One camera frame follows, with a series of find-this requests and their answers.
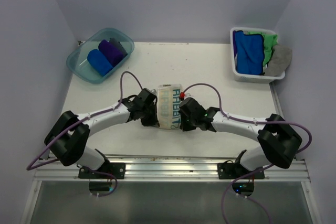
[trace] red cap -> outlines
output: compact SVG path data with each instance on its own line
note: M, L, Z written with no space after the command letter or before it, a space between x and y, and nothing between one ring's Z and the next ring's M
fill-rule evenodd
M184 100L184 96L185 96L184 92L181 92L181 93L180 93L180 100L181 100L181 101Z

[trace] green cloth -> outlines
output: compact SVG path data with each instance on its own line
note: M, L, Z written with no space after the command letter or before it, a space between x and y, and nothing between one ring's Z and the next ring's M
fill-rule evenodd
M262 66L264 67L272 57L272 47L278 43L277 34L265 34L257 31L248 31L247 34L261 34L264 38L264 61Z

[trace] black mounting bracket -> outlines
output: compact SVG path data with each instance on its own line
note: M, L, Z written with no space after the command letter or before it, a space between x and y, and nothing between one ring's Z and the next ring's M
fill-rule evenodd
M111 171L111 174L116 177L117 179L124 179L125 171L126 171L126 164L125 163L109 163L108 170ZM109 176L100 175L97 173L92 173L85 167L79 169L78 178L82 179L103 179L103 178L110 178Z
M235 178L239 178L243 176L244 173L242 174L240 172L232 172L233 170L235 170L236 168L235 166L236 166L235 163L229 163L229 162L218 163L217 164L218 178L219 179L235 179ZM264 179L264 178L265 178L265 174L264 174L264 171L262 171L260 173L256 173L254 179Z

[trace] glass panel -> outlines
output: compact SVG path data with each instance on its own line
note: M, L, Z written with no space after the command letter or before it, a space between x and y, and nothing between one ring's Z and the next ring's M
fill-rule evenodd
M97 199L89 196L88 182L43 182L31 223L223 223L227 184L120 182L115 193ZM251 197L274 224L312 223L300 182L256 183ZM268 223L261 207L232 190L224 206L231 223Z

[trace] lavender wall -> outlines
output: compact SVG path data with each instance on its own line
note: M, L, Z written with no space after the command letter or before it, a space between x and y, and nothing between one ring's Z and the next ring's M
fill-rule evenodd
M277 91L287 120L306 125L313 143L303 153L325 223L336 223L336 2L291 0L276 26L293 61Z
M32 183L25 167L61 111L76 40L56 0L0 0L1 223L19 223Z
M227 42L235 25L274 28L289 0L57 0L76 38L115 27L136 41Z

